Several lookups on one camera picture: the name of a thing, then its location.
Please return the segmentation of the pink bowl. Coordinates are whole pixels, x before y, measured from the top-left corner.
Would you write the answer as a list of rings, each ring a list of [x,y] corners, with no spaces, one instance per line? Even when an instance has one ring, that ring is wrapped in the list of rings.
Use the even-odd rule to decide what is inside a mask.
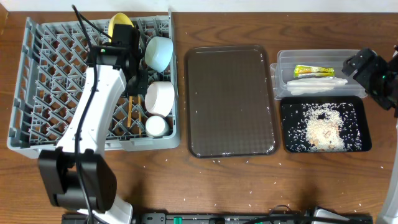
[[[166,117],[172,110],[175,90],[171,82],[153,82],[145,96],[146,110],[153,115]]]

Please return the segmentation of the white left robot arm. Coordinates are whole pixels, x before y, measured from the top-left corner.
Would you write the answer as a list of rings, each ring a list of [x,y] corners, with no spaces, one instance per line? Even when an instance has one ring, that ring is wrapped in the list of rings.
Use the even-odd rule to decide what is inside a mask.
[[[131,223],[133,207],[121,199],[116,176],[104,159],[116,104],[125,91],[147,90],[139,68],[139,31],[115,24],[110,42],[89,46],[85,85],[75,114],[54,150],[43,150],[39,171],[50,203],[76,210],[88,223]]]

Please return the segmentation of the white napkin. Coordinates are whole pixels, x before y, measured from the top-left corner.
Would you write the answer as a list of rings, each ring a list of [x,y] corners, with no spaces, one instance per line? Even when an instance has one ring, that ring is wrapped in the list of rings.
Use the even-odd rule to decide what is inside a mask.
[[[287,89],[292,95],[302,95],[306,93],[319,93],[333,90],[337,86],[347,84],[344,78],[301,78],[287,82]]]

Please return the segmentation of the rice food waste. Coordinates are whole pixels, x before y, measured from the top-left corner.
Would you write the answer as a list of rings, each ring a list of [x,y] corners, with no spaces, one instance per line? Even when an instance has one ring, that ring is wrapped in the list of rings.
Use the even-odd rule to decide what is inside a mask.
[[[362,150],[358,118],[351,103],[283,105],[285,148],[291,152]]]

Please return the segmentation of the white cup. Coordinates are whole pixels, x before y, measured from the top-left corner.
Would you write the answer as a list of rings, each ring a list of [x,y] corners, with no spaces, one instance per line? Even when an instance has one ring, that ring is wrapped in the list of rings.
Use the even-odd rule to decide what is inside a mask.
[[[146,121],[146,134],[152,138],[166,136],[169,131],[169,125],[161,116],[151,116]]]

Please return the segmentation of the wooden chopstick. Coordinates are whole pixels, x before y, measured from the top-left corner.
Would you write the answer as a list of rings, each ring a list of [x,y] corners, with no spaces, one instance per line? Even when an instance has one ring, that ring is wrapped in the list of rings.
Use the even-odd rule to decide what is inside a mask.
[[[137,96],[137,100],[138,100],[137,105],[141,108],[141,97],[140,97],[140,95]],[[141,124],[141,122],[142,122],[141,111],[138,110],[137,112],[138,112],[139,122],[140,122],[140,124]],[[141,126],[139,126],[139,136],[142,137],[142,129],[141,129]]]
[[[132,119],[132,103],[133,97],[129,96],[129,104],[128,104],[128,114],[127,114],[127,127],[131,127],[131,119]]]

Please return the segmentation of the yellow plate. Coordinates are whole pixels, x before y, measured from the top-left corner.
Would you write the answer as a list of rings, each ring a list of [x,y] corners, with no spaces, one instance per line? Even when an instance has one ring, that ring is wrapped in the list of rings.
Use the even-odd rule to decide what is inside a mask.
[[[127,41],[133,28],[134,24],[127,15],[121,12],[117,13],[109,21],[109,42],[113,41],[114,35],[116,35],[116,42]]]

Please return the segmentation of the green snack wrapper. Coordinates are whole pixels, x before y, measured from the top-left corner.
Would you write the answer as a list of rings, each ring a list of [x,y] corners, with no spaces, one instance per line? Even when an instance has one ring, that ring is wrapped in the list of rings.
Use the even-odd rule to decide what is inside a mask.
[[[294,78],[304,77],[334,77],[334,68],[314,67],[309,65],[296,65],[294,68]]]

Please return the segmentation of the light blue bowl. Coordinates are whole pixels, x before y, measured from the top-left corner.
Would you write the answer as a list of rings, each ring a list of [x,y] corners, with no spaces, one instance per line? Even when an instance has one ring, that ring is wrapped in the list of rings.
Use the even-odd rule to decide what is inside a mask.
[[[170,38],[156,36],[147,44],[144,59],[148,67],[163,72],[169,66],[173,51],[174,45]]]

